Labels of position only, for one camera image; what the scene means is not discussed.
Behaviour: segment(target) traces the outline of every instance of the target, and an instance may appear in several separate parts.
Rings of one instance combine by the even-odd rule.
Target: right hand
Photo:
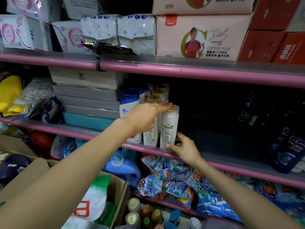
[[[201,155],[194,141],[181,132],[177,132],[176,141],[179,141],[179,143],[166,145],[165,148],[174,151],[185,163],[196,167],[196,162],[201,160]]]

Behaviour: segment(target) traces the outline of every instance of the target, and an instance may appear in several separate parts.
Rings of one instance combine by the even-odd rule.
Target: hand
[[[173,150],[185,163],[196,167],[196,162],[201,160],[201,155],[194,141],[181,132],[177,132],[176,141],[178,141],[176,145],[166,145],[165,148]]]
[[[144,103],[126,113],[124,119],[132,129],[132,134],[143,133],[151,130],[155,126],[155,117],[162,112],[170,109],[173,103],[164,101],[161,103]]]

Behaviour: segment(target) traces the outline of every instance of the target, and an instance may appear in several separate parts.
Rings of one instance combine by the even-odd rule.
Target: cotton tissue package
[[[0,15],[5,47],[52,51],[50,25],[24,15]]]
[[[63,0],[68,17],[81,20],[84,17],[110,14],[104,0]]]
[[[85,40],[98,40],[109,44],[119,44],[117,39],[117,19],[121,15],[100,15],[81,19],[81,28]]]
[[[119,43],[131,47],[137,55],[156,55],[156,21],[153,15],[134,14],[118,18],[117,32]]]
[[[158,15],[157,56],[234,60],[252,15]]]
[[[153,0],[153,15],[251,14],[255,0]]]
[[[60,21],[61,0],[6,0],[6,11],[44,22]]]
[[[91,55],[92,51],[82,45],[86,42],[82,36],[80,21],[52,23],[63,52]]]

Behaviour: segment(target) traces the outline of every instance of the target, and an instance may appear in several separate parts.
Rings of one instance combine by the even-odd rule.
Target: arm
[[[206,162],[194,142],[177,132],[178,146],[167,145],[187,164],[195,167],[223,196],[248,228],[302,228],[296,221],[265,197],[238,183]]]
[[[202,52],[204,50],[204,43],[201,44],[201,50],[198,50],[198,56],[201,56],[202,55]]]
[[[61,228],[113,153],[133,134],[152,129],[155,116],[170,107],[167,102],[140,104],[117,119],[4,204],[3,228],[20,228],[20,222],[22,228]]]

